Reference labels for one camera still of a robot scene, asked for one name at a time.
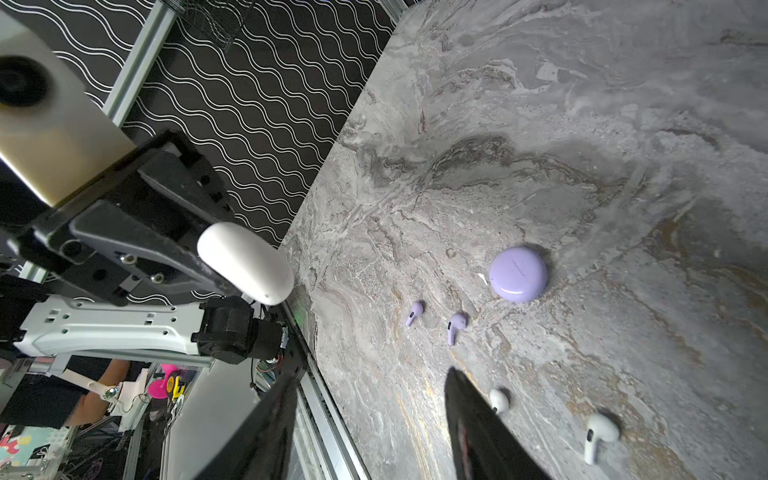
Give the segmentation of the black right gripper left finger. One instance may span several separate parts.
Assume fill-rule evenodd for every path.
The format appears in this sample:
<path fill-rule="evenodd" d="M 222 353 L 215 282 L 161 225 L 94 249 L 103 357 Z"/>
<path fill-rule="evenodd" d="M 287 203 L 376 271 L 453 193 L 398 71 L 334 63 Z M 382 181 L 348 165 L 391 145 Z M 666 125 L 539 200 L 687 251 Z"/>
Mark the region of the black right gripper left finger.
<path fill-rule="evenodd" d="M 298 403 L 297 374 L 258 396 L 220 382 L 205 393 L 193 479 L 285 479 Z"/>

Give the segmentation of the purple earbud charging case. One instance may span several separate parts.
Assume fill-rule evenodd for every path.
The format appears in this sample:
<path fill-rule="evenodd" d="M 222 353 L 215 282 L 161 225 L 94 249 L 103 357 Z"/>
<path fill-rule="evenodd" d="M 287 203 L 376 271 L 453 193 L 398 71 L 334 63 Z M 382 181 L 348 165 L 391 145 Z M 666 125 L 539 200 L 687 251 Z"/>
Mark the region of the purple earbud charging case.
<path fill-rule="evenodd" d="M 512 303 L 527 303 L 540 297 L 548 277 L 543 258 L 524 246 L 511 247 L 499 253 L 489 268 L 491 288 Z"/>

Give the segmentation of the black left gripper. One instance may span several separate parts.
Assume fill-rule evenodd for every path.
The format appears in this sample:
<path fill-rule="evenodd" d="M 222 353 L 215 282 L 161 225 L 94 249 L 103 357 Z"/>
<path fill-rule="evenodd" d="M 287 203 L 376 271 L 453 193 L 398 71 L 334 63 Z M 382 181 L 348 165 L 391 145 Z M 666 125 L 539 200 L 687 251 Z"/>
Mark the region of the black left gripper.
<path fill-rule="evenodd" d="M 208 227 L 233 219 L 221 178 L 179 131 L 146 141 L 59 207 L 1 169 L 3 249 L 116 306 L 127 305 L 129 280 L 166 296 L 238 294 L 197 252 Z"/>

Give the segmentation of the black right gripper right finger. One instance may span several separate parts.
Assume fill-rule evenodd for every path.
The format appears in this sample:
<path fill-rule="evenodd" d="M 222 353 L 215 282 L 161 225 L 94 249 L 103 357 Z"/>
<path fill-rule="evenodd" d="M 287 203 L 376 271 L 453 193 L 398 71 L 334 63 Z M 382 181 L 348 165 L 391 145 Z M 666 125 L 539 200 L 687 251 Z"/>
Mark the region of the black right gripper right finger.
<path fill-rule="evenodd" d="M 448 370 L 447 428 L 458 479 L 547 479 L 465 373 Z"/>

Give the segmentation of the white earbud charging case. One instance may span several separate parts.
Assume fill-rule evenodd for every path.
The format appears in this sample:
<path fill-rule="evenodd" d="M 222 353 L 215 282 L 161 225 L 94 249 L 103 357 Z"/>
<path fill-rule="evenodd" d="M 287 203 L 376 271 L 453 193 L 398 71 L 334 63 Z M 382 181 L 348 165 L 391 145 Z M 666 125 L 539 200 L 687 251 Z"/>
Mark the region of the white earbud charging case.
<path fill-rule="evenodd" d="M 257 302 L 275 306 L 294 288 L 294 273 L 286 257 L 245 227 L 220 222 L 197 240 L 203 262 Z"/>

